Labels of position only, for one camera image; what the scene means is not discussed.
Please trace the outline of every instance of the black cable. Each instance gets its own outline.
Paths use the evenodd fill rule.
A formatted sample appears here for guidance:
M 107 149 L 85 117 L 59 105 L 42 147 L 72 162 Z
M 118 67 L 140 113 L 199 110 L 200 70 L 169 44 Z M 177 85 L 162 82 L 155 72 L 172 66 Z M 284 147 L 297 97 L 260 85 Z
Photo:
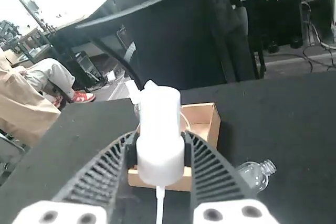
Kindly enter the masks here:
M 272 54 L 271 56 L 286 56 L 286 55 L 287 55 L 287 56 L 295 56 L 295 57 L 304 59 L 304 60 L 305 60 L 306 62 L 308 62 L 308 64 L 310 65 L 310 72 L 311 72 L 311 73 L 313 72 L 313 64 L 312 64 L 308 59 L 306 59 L 304 56 L 302 56 L 302 55 L 285 53 L 285 54 Z
M 307 50 L 307 49 L 310 48 L 310 47 L 322 47 L 322 48 L 324 48 L 324 47 L 321 46 L 321 45 L 311 45 L 311 46 L 308 46 L 308 47 L 304 48 L 303 51 L 302 51 L 302 54 L 304 55 L 304 58 L 305 58 L 306 60 L 310 61 L 311 63 L 313 62 L 313 63 L 315 63 L 315 64 L 319 64 L 319 65 L 322 65 L 322 66 L 324 66 L 324 67 L 327 67 L 327 70 L 329 70 L 330 68 L 335 68 L 335 69 L 336 69 L 336 66 L 333 64 L 332 53 L 331 53 L 330 50 L 329 50 L 329 53 L 330 53 L 330 55 L 331 55 L 331 59 L 332 59 L 331 62 L 332 62 L 333 65 L 328 65 L 328 64 L 325 64 L 325 63 L 323 63 L 323 62 L 321 62 L 321 61 L 317 61 L 317 60 L 314 60 L 314 59 L 309 58 L 309 57 L 306 55 L 305 50 Z

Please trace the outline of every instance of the black table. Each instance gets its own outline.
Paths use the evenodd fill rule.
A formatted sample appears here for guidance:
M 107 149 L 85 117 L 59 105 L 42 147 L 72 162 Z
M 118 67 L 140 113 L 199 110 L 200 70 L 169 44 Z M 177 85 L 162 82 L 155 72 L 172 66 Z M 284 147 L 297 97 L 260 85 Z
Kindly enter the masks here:
M 278 171 L 259 194 L 281 224 L 335 223 L 336 72 L 249 81 L 182 92 L 182 103 L 215 102 L 218 149 L 234 165 L 271 159 Z M 71 104 L 0 188 L 0 223 L 50 199 L 66 181 L 137 121 L 129 100 Z M 135 188 L 123 223 L 155 223 L 155 193 Z M 187 223 L 188 193 L 168 192 L 164 223 Z

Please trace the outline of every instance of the cardboard box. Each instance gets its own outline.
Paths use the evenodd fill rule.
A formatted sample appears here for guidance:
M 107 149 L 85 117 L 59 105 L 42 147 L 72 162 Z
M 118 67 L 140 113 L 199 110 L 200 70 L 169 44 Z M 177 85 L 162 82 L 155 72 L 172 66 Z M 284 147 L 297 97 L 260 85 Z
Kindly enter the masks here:
M 207 140 L 210 145 L 217 147 L 220 117 L 214 103 L 199 103 L 182 106 L 181 109 L 184 116 L 188 119 L 191 125 L 191 132 L 199 135 L 204 140 Z M 181 131 L 186 130 L 186 123 L 181 117 Z M 184 167 L 183 177 L 175 184 L 168 186 L 167 190 L 174 191 L 191 191 L 191 168 Z M 129 169 L 128 182 L 130 186 L 149 187 L 139 177 L 136 167 Z

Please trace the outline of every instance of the chair leg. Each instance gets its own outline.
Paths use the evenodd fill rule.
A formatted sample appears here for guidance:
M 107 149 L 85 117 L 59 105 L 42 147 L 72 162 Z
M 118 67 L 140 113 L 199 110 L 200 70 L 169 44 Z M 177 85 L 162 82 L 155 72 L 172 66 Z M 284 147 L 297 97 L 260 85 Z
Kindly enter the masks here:
M 56 90 L 60 93 L 60 95 L 68 102 L 68 103 L 73 103 L 72 99 L 64 93 L 64 91 L 58 87 L 56 84 L 52 83 L 51 81 L 49 81 L 55 88 Z

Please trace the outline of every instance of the red sneaker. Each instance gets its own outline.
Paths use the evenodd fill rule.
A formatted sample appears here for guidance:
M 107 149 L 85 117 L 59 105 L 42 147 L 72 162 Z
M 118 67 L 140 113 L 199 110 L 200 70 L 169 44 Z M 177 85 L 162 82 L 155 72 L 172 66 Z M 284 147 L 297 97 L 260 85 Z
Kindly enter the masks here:
M 95 98 L 96 96 L 94 94 L 75 91 L 72 101 L 75 103 L 88 103 L 92 102 Z
M 58 95 L 57 97 L 55 97 L 55 99 L 53 100 L 52 104 L 56 107 L 59 108 L 61 106 L 61 102 L 63 100 L 63 97 L 61 97 L 60 95 Z

